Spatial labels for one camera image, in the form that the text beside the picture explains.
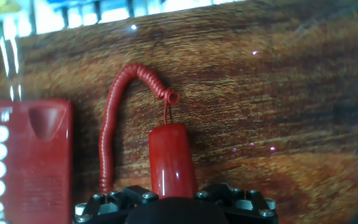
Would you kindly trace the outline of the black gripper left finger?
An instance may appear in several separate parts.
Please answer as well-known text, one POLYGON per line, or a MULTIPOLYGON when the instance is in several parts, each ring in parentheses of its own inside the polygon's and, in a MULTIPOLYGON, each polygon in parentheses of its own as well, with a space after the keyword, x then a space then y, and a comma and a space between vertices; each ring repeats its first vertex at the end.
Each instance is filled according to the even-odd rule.
POLYGON ((117 192, 94 194, 86 203, 75 206, 73 224, 124 223, 133 209, 158 199, 158 194, 138 185, 117 192))

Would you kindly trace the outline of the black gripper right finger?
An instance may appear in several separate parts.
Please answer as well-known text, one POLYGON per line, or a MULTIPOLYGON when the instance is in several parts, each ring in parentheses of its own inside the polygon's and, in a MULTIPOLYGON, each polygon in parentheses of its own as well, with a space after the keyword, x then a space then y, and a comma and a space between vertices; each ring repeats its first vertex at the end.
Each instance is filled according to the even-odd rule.
POLYGON ((228 224, 278 224, 276 202, 258 190, 242 190, 227 184, 209 184, 194 199, 212 203, 228 224))

